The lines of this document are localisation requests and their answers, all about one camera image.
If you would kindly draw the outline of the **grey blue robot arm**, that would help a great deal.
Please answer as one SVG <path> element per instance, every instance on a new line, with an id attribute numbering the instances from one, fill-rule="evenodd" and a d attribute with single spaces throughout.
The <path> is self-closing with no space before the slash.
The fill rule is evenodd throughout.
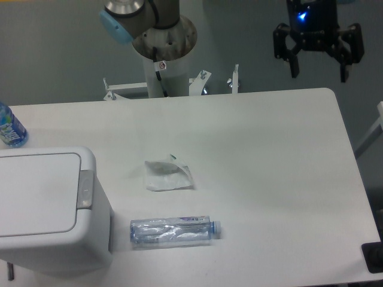
<path id="1" fill-rule="evenodd" d="M 346 29 L 338 24 L 337 1 L 287 1 L 289 23 L 273 32 L 273 52 L 290 65 L 293 78 L 299 74 L 300 51 L 323 51 L 340 64 L 341 81 L 348 68 L 364 56 L 361 26 Z M 180 14 L 179 1 L 107 1 L 99 13 L 108 33 L 121 44 L 133 44 L 152 61 L 178 60 L 195 46 L 193 24 Z"/>

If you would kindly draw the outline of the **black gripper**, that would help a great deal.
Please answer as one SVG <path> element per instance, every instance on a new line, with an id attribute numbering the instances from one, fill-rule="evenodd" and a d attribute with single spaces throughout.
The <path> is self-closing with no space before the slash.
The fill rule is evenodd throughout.
<path id="1" fill-rule="evenodd" d="M 276 59 L 290 65 L 291 77 L 299 75 L 298 53 L 325 51 L 340 64 L 341 82 L 349 77 L 349 68 L 364 56 L 361 25 L 353 23 L 339 29 L 336 1 L 287 1 L 290 26 L 280 23 L 273 32 L 273 50 Z M 290 36 L 295 45 L 286 44 Z"/>

